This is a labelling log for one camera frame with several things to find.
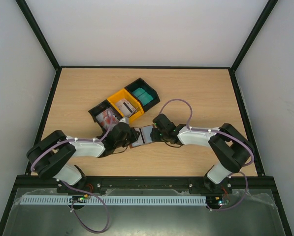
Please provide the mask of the white card with magnetic stripe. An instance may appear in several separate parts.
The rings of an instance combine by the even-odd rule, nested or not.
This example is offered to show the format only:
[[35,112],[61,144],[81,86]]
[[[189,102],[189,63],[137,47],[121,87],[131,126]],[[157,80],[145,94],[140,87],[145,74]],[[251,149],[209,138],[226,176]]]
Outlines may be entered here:
[[153,125],[148,125],[148,126],[144,126],[144,127],[140,128],[140,133],[141,133],[143,144],[149,144],[149,143],[153,142],[152,138],[151,138],[151,132],[152,132],[153,128],[154,128]]

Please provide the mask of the brown leather card holder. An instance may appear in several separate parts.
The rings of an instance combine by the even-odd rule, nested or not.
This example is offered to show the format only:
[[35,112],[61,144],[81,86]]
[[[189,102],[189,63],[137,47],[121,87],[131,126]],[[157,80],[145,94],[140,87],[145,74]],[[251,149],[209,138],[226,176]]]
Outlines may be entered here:
[[143,145],[148,145],[153,143],[151,138],[152,129],[155,128],[154,125],[148,125],[141,128],[135,127],[135,131],[139,133],[138,140],[129,145],[130,148],[136,148]]

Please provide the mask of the black bin with red cards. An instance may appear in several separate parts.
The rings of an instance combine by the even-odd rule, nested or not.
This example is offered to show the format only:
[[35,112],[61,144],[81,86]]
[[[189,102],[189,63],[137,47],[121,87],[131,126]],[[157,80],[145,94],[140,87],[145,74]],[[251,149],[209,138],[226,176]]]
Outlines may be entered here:
[[123,118],[123,115],[108,100],[94,106],[88,113],[102,131],[107,131],[110,125],[114,127]]

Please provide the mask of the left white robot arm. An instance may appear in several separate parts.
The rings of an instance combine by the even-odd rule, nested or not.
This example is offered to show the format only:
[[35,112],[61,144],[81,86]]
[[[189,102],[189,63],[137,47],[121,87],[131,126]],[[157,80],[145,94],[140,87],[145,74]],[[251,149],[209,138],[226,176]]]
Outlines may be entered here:
[[29,149],[27,158],[31,172],[37,173],[40,179],[54,178],[73,186],[84,174],[80,168],[68,164],[70,158],[107,157],[116,149],[138,141],[139,136],[139,131],[124,122],[109,127],[102,136],[92,139],[74,138],[56,130]]

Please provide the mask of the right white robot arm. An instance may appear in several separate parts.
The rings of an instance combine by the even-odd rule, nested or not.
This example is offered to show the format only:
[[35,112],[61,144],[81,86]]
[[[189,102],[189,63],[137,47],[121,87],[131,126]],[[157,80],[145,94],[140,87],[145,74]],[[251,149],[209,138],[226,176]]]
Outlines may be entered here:
[[222,181],[254,162],[253,145],[229,123],[219,128],[198,128],[188,124],[176,126],[166,115],[159,114],[153,119],[151,139],[171,145],[197,145],[209,147],[215,153],[218,163],[213,165],[203,178],[208,192],[216,192]]

